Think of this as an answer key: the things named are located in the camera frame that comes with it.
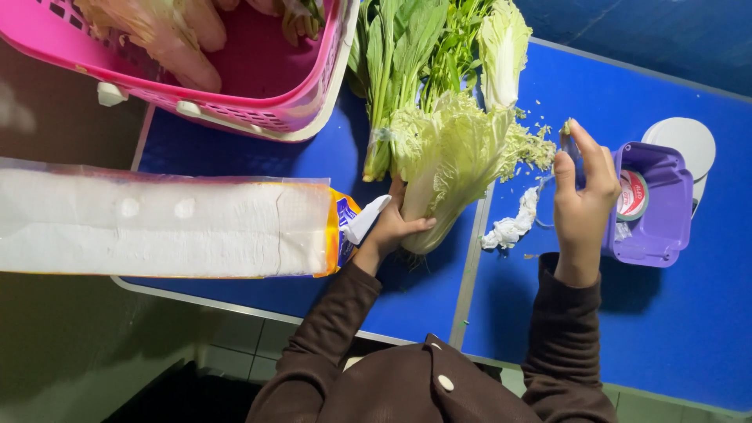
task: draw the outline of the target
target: person's left hand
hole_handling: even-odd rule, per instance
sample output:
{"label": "person's left hand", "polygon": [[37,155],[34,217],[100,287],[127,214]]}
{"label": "person's left hand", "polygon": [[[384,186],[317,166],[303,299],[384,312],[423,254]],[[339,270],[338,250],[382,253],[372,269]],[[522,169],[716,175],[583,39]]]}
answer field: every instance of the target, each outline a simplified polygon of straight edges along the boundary
{"label": "person's left hand", "polygon": [[381,211],[376,225],[353,258],[358,267],[372,275],[376,274],[381,261],[394,252],[406,236],[427,231],[436,225],[435,218],[423,218],[411,222],[405,222],[402,219],[399,209],[405,200],[405,183],[399,176],[392,179],[389,195],[392,196],[392,200]]}

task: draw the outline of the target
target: white button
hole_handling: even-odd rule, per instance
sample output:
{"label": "white button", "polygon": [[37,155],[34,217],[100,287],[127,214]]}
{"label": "white button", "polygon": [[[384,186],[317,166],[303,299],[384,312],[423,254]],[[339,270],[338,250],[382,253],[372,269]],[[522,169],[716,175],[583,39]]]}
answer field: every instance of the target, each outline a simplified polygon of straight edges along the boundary
{"label": "white button", "polygon": [[441,385],[441,387],[444,388],[447,392],[454,391],[454,384],[449,380],[449,378],[444,375],[438,375],[437,379],[439,385]]}

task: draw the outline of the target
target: crumpled tissue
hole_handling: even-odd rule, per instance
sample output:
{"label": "crumpled tissue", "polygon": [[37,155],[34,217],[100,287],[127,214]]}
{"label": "crumpled tissue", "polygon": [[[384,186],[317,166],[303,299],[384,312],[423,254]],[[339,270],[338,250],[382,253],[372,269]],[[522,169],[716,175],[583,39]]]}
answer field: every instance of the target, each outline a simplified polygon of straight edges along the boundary
{"label": "crumpled tissue", "polygon": [[520,241],[535,221],[535,208],[538,206],[538,187],[528,188],[520,197],[520,211],[515,218],[503,218],[493,222],[493,230],[481,238],[481,247],[496,248],[501,245],[504,248],[513,248],[514,243]]}

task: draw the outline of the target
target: blue tabletop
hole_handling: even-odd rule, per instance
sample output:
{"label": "blue tabletop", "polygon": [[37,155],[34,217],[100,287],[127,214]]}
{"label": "blue tabletop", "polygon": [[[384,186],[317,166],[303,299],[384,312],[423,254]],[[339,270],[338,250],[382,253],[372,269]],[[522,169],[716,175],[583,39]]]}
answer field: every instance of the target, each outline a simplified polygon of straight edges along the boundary
{"label": "blue tabletop", "polygon": [[[602,263],[602,378],[751,410],[752,278],[743,263],[752,224],[743,214],[752,207],[745,183],[752,104],[530,44],[518,105],[531,111],[526,120],[531,126],[558,128],[576,117],[612,150],[640,141],[653,123],[667,117],[694,118],[711,130],[716,160],[690,244],[677,263],[667,269]],[[538,183],[536,175],[495,185],[486,231],[494,221],[517,214],[524,189]],[[538,213],[551,221],[552,203],[546,199],[543,195]],[[533,227],[507,255],[481,254],[462,352],[517,364],[524,359],[538,289],[537,260],[525,254],[556,250],[555,232]]]}
{"label": "blue tabletop", "polygon": [[[366,184],[360,172],[368,142],[363,100],[343,88],[332,117],[312,140],[288,145],[209,129],[161,109],[154,112],[138,170],[175,175],[267,175],[331,178],[332,188],[365,206],[388,191]],[[449,340],[476,204],[470,205],[439,248],[412,271],[387,258],[378,278],[384,291],[361,330],[422,342],[427,333]],[[123,280],[224,303],[304,317],[329,278]]]}

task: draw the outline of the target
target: person's right hand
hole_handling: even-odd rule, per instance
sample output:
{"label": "person's right hand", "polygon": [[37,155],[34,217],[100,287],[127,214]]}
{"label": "person's right hand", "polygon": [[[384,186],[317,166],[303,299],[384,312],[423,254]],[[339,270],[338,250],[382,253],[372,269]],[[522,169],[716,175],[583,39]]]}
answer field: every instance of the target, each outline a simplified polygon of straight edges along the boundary
{"label": "person's right hand", "polygon": [[621,187],[611,152],[599,146],[576,120],[571,120],[569,130],[582,153],[586,181],[585,189],[577,191],[571,157],[564,152],[554,157],[553,222],[561,250],[554,277],[585,288],[598,278],[601,242]]}

